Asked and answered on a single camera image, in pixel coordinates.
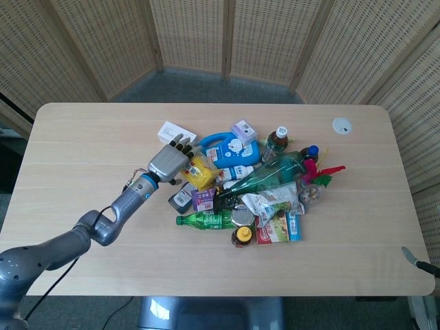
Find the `yellow bottle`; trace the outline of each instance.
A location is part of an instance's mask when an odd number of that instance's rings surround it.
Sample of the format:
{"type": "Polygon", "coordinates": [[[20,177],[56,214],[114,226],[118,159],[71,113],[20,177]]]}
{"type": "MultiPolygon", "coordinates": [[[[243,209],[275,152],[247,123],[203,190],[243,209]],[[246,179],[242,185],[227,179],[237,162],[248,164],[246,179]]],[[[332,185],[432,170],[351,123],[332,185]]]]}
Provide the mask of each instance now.
{"type": "Polygon", "coordinates": [[[221,170],[217,169],[207,157],[195,156],[186,163],[181,174],[199,191],[203,191],[212,187],[212,183],[220,172],[221,170]]]}

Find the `cable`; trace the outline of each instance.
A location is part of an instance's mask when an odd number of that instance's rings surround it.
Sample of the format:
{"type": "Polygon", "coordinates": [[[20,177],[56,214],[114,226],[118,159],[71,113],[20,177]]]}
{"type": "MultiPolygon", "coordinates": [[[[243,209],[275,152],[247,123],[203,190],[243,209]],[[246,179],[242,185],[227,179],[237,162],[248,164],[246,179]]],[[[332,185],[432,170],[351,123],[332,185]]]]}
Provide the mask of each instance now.
{"type": "Polygon", "coordinates": [[[109,318],[107,318],[107,321],[105,321],[104,326],[102,327],[101,330],[105,330],[105,327],[109,324],[110,320],[112,317],[114,317],[116,315],[116,313],[118,313],[119,311],[121,311],[122,309],[124,309],[125,307],[128,306],[129,303],[131,303],[131,301],[133,300],[133,298],[135,297],[131,297],[129,299],[129,301],[127,301],[125,304],[123,304],[123,306],[119,307],[118,309],[116,309],[110,316],[109,318]]]}
{"type": "MultiPolygon", "coordinates": [[[[92,225],[91,228],[95,228],[95,226],[96,226],[96,224],[97,224],[97,222],[98,222],[100,216],[104,213],[105,210],[108,210],[110,207],[111,207],[111,206],[107,206],[106,208],[103,208],[103,209],[101,210],[101,212],[99,212],[99,214],[98,214],[98,216],[96,217],[96,219],[95,219],[95,221],[94,221],[94,223],[93,223],[93,225],[92,225]]],[[[41,296],[41,298],[36,302],[36,304],[33,306],[33,308],[31,308],[31,310],[29,311],[29,313],[27,313],[26,317],[24,318],[24,321],[27,321],[27,320],[30,318],[30,316],[32,315],[32,313],[34,313],[35,309],[36,309],[36,308],[37,308],[37,307],[43,302],[43,300],[46,299],[46,297],[47,297],[47,296],[50,294],[50,292],[55,288],[55,286],[57,286],[57,284],[60,283],[61,280],[62,280],[62,279],[63,279],[63,278],[64,278],[64,277],[65,277],[65,276],[71,271],[71,269],[72,269],[72,268],[75,266],[75,264],[78,262],[79,258],[80,258],[80,257],[76,258],[76,259],[74,260],[74,262],[70,264],[69,268],[66,269],[66,271],[63,273],[63,275],[61,275],[61,276],[59,277],[59,279],[56,280],[55,283],[52,284],[52,286],[46,291],[46,293],[43,294],[43,295],[41,296]]]]}

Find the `purple box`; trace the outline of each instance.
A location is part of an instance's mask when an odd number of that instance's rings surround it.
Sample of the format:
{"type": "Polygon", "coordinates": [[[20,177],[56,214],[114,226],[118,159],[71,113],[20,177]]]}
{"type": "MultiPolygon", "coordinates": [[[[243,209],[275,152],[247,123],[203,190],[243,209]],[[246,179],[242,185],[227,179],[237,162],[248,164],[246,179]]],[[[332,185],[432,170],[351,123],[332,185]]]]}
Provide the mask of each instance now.
{"type": "Polygon", "coordinates": [[[193,190],[192,195],[192,208],[194,211],[207,211],[214,208],[214,196],[215,189],[209,188],[205,191],[193,190]]]}

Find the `pile of objects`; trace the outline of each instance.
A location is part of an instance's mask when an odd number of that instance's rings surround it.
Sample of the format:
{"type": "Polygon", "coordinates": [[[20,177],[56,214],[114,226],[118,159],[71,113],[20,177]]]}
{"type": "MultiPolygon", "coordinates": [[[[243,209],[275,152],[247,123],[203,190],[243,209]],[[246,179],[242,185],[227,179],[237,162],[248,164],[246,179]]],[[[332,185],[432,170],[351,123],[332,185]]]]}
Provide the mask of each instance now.
{"type": "MultiPolygon", "coordinates": [[[[197,138],[170,122],[158,133],[165,143],[177,134],[191,144],[197,138]]],[[[188,182],[168,200],[181,214],[176,224],[234,229],[231,241],[238,248],[254,237],[257,244],[300,241],[300,216],[321,199],[331,175],[345,166],[319,170],[328,149],[321,159],[315,145],[286,153],[289,142],[283,126],[258,141],[256,130],[245,120],[234,124],[231,132],[202,139],[200,152],[181,172],[188,182]],[[184,216],[191,206],[195,213],[184,216]]]]}

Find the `yellow bottle cap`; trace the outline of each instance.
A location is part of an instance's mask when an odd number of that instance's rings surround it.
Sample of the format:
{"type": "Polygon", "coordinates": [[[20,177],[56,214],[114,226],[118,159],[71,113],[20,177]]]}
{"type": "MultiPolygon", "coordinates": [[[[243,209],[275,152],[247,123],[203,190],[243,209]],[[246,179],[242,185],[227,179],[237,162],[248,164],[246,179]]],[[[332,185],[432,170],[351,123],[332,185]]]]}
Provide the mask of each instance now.
{"type": "Polygon", "coordinates": [[[252,231],[251,231],[251,229],[249,227],[240,227],[236,231],[236,237],[241,242],[244,242],[244,243],[248,242],[252,238],[252,231]]]}

